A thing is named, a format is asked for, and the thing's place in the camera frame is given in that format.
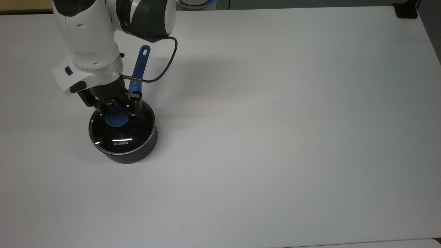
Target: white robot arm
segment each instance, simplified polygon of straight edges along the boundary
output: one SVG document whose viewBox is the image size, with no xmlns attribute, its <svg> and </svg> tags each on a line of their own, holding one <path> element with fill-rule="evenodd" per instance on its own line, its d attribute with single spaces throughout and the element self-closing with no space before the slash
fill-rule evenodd
<svg viewBox="0 0 441 248">
<path fill-rule="evenodd" d="M 115 30 L 154 41 L 168 36 L 176 19 L 174 0 L 53 0 L 52 4 L 71 52 L 52 70 L 65 94 L 118 80 L 123 64 Z"/>
</svg>

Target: white table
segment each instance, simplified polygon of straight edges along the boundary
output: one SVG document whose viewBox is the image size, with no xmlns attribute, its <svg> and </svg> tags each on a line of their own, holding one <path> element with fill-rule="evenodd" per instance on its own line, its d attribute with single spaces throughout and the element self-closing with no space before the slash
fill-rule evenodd
<svg viewBox="0 0 441 248">
<path fill-rule="evenodd" d="M 159 140 L 89 140 L 53 16 L 0 16 L 0 246 L 269 248 L 441 236 L 441 67 L 393 7 L 180 12 Z M 125 74 L 144 43 L 116 33 Z M 172 42 L 151 45 L 145 78 Z"/>
</svg>

